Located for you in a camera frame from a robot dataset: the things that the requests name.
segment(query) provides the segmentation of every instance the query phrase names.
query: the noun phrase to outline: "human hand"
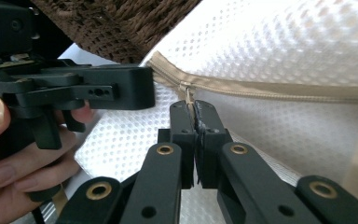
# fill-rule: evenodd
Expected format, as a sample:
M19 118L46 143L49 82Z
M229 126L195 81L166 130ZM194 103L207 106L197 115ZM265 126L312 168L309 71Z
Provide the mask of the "human hand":
M92 120L92 111L87 106L73 110L72 115L83 123ZM62 116L57 116L57 122L63 123ZM0 134L9 123L9 112L0 100ZM32 202L25 192L49 189L78 171L72 150L76 144L75 134L60 127L60 137L62 148L59 150L38 149L32 143L0 160L0 223L9 223L22 217L39 205Z

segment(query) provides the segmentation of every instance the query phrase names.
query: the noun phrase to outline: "white mesh fabric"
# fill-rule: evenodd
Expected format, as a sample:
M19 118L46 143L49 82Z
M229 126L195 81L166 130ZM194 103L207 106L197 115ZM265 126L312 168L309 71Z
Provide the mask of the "white mesh fabric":
M358 86L358 1L204 0L154 50L203 76ZM155 108L104 115L76 153L92 177L123 180L139 170L157 129L169 127L168 106L177 100L159 85L157 96ZM207 91L197 91L196 98L214 104L239 138L296 171L337 181L345 175L358 139L358 105L249 100ZM182 222L222 223L214 197L215 191L184 191Z
M202 1L158 50L222 79L358 86L358 1ZM197 91L224 124L301 174L341 182L358 142L358 105L241 99Z
M358 86L358 1L203 1L154 50L206 77Z
M147 150L157 143L158 129L170 127L170 105L178 101L174 91L156 85L155 107L140 111L107 111L76 160L91 176L123 181L142 166Z

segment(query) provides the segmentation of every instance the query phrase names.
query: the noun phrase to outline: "brown knit fabric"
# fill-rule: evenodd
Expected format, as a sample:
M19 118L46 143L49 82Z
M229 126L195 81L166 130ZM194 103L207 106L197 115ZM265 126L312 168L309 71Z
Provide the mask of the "brown knit fabric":
M138 63L200 0L32 0L84 50Z

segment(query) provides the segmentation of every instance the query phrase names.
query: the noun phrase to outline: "black metal bracket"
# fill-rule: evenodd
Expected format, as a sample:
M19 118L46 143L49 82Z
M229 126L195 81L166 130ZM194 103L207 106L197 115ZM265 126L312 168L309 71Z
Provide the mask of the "black metal bracket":
M61 147L52 110L62 110L70 131L84 132L84 125L72 118L70 110L84 106L85 100L95 109L139 110L155 104L150 68L134 64L93 67L69 60L0 68L0 98L12 118L23 121L18 127L29 127L38 147L47 149Z
M100 180L93 179L76 192L57 223L178 223L180 189L193 184L194 159L202 187L217 189L226 223L358 223L358 200L337 183L312 175L289 186L251 146L232 141L213 105L194 103L194 126L189 106L172 104L171 128L158 131L158 144L149 149L141 171L119 184L123 193L117 199L108 199L108 187L94 193L106 194L111 204L85 199Z

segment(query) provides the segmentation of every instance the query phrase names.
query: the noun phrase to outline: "screw hole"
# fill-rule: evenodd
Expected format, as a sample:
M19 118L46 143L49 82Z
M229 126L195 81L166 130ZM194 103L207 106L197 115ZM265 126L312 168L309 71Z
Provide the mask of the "screw hole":
M246 154L248 153L248 148L241 145L235 145L231 147L231 151L235 154Z
M106 187L100 186L92 190L92 193L95 195L100 195L106 192Z
M155 207L147 206L144 209L142 209L142 216L145 218L151 218L156 215L157 211Z
M91 200L101 200L108 196L112 191L112 186L108 182L98 182L91 187L86 192L86 196Z
M169 155L169 154L173 153L173 147L170 147L170 146L158 147L157 153L160 155Z
M336 190L330 185L322 181L313 181L310 183L310 189L317 195L326 199L335 199L337 197Z
M286 217L293 217L295 215L295 211L287 205L279 205L278 210Z
M94 93L95 93L96 96L102 96L103 95L103 90L95 89Z

